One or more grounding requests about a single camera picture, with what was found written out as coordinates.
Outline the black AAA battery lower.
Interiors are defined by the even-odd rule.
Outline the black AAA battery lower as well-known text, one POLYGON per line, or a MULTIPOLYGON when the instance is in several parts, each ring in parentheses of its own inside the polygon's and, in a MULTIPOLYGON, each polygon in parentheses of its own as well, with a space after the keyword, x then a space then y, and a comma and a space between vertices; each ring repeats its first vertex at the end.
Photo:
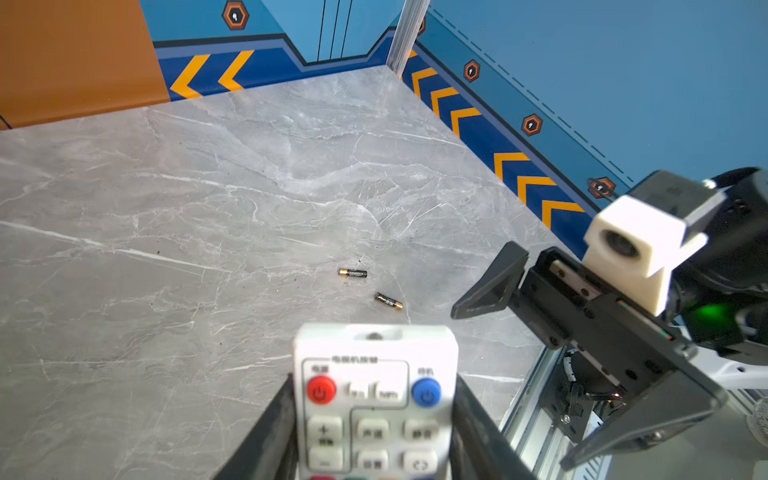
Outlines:
POLYGON ((391 308, 395 308, 397 310, 402 310, 404 308, 404 305, 400 301, 398 301, 396 299, 393 299, 393 298, 391 298, 389 296, 386 296, 386 295, 384 295, 382 293, 377 292, 375 294, 374 298, 377 301, 379 301, 379 302, 381 302, 381 303, 383 303, 383 304, 385 304, 385 305, 387 305, 387 306, 389 306, 391 308))

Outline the black aaa battery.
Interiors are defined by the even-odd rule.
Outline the black aaa battery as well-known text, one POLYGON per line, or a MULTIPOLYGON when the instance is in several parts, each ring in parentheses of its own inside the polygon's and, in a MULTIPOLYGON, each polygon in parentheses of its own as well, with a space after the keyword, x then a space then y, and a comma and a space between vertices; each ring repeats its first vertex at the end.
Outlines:
POLYGON ((377 301, 379 301, 379 302, 381 302, 381 303, 383 303, 383 304, 385 304, 385 305, 387 305, 387 306, 389 306, 391 308, 395 308, 397 310, 402 310, 404 308, 404 305, 400 301, 398 301, 396 299, 393 299, 393 298, 391 298, 389 296, 386 296, 386 295, 384 295, 382 293, 377 292, 375 294, 374 298, 377 301))
POLYGON ((360 269, 339 268, 337 273, 339 276, 350 277, 350 278, 367 278, 368 277, 368 272, 366 270, 360 270, 360 269))

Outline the right aluminium corner post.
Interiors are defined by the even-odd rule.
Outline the right aluminium corner post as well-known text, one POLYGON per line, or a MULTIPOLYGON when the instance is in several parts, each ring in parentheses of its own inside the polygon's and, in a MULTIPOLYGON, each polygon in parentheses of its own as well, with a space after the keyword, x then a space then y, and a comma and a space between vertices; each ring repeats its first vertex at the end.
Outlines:
POLYGON ((406 0, 404 2, 386 61, 387 67, 398 77, 405 70, 430 3, 430 0, 406 0))

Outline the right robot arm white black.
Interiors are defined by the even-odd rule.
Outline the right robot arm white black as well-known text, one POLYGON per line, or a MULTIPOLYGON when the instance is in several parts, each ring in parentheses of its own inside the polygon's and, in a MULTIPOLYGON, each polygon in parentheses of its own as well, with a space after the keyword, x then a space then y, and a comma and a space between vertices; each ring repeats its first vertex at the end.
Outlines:
POLYGON ((617 408, 561 460, 654 447, 711 417, 731 389, 767 385, 767 173, 697 182, 658 170, 591 221, 586 251, 534 264, 509 242, 452 307, 504 309, 550 349, 568 386, 548 408, 568 430, 581 401, 617 408))

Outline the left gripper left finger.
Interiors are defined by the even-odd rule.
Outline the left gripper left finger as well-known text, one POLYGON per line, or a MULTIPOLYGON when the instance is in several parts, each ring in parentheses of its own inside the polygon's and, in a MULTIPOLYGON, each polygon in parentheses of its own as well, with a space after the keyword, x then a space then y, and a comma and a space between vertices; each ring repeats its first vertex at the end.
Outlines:
POLYGON ((276 395, 215 480, 298 479, 299 453, 293 375, 276 395))

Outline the black AAA battery upper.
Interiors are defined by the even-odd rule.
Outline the black AAA battery upper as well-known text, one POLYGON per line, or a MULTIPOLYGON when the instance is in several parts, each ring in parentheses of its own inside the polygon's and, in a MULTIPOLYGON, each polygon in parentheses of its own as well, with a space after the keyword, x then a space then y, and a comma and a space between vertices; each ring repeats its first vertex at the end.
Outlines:
POLYGON ((367 278, 368 277, 368 272, 366 270, 360 270, 360 269, 339 268, 337 273, 339 276, 350 277, 350 278, 367 278))

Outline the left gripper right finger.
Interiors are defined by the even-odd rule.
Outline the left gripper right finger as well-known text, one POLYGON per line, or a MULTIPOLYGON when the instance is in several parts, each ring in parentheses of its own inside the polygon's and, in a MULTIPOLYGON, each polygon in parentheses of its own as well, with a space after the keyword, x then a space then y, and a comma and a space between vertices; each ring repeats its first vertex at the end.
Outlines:
POLYGON ((464 379, 458 375, 449 462, 453 480, 535 480, 464 379))

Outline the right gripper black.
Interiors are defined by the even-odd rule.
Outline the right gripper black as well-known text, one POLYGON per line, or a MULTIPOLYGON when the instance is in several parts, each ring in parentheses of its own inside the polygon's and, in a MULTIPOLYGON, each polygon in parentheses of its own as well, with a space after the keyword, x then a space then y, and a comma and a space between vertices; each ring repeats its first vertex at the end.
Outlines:
POLYGON ((507 242, 453 305, 451 318, 502 311, 512 298, 513 311, 547 347, 576 348, 622 392, 626 407, 573 447, 560 461, 563 470, 650 449, 725 406, 726 391, 690 364, 691 342, 645 318, 557 247, 539 255, 519 286, 528 259, 527 250, 507 242))

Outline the white remote control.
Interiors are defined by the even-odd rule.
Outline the white remote control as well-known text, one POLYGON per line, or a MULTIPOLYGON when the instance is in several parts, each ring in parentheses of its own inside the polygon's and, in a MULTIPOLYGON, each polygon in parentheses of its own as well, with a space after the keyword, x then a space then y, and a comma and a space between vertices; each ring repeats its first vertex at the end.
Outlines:
POLYGON ((443 325, 303 325, 293 341, 299 478, 446 478, 458 354, 443 325))

